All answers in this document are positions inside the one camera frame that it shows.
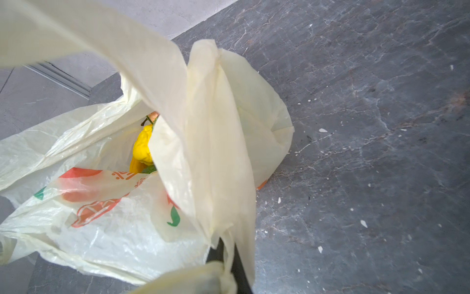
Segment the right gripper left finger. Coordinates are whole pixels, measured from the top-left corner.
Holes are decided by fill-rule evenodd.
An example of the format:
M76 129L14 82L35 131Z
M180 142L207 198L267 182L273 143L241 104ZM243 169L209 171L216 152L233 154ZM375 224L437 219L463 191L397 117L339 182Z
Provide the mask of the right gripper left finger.
M221 238L219 238L219 242L216 248L210 248L208 252L208 256L206 259L206 263L209 262L222 262L224 263L224 252L225 252L225 245Z

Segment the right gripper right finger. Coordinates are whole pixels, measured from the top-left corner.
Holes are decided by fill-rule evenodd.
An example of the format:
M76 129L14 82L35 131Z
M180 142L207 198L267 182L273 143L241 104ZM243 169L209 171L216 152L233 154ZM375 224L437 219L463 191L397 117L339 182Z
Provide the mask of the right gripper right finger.
M237 294L253 294L252 288L246 277L239 251L236 246L231 273L233 274L237 284Z

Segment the cream plastic shopping bag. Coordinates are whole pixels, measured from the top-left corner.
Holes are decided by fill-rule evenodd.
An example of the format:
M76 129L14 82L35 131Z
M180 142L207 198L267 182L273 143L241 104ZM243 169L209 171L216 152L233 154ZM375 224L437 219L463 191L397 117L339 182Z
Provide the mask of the cream plastic shopping bag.
M255 281L256 196L288 154L285 103L211 39L178 46L94 1L2 1L1 66L79 51L109 60L122 96L1 141L1 263L33 252L139 294L236 294ZM154 124L147 115L158 112ZM144 126L154 165L129 171ZM221 238L224 263L206 263Z

